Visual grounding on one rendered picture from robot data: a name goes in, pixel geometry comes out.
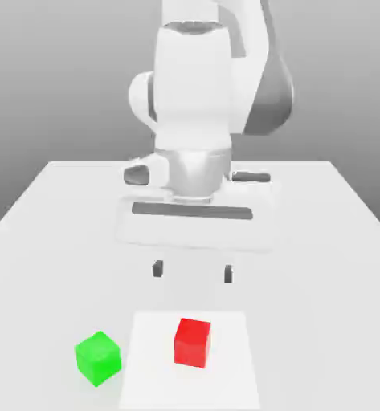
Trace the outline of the small red cube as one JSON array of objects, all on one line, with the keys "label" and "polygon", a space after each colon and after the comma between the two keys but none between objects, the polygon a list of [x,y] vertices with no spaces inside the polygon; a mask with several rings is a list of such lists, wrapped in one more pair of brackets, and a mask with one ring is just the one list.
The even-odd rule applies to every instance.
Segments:
[{"label": "small red cube", "polygon": [[210,351],[211,322],[181,318],[174,337],[174,363],[205,368]]}]

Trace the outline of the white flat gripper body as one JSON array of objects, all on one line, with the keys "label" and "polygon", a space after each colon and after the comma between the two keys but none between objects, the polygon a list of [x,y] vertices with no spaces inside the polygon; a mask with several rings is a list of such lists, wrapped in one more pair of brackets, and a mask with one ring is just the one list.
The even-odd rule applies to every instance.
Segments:
[{"label": "white flat gripper body", "polygon": [[209,203],[175,202],[161,189],[128,189],[116,238],[139,246],[263,252],[274,243],[274,185],[227,183]]}]

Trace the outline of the small green cube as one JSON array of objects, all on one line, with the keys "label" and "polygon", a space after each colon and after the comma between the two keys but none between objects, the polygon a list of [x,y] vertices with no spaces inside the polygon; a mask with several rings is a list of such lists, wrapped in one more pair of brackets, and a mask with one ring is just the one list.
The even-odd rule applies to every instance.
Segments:
[{"label": "small green cube", "polygon": [[78,343],[74,352],[78,370],[94,387],[122,369],[120,347],[102,331]]}]

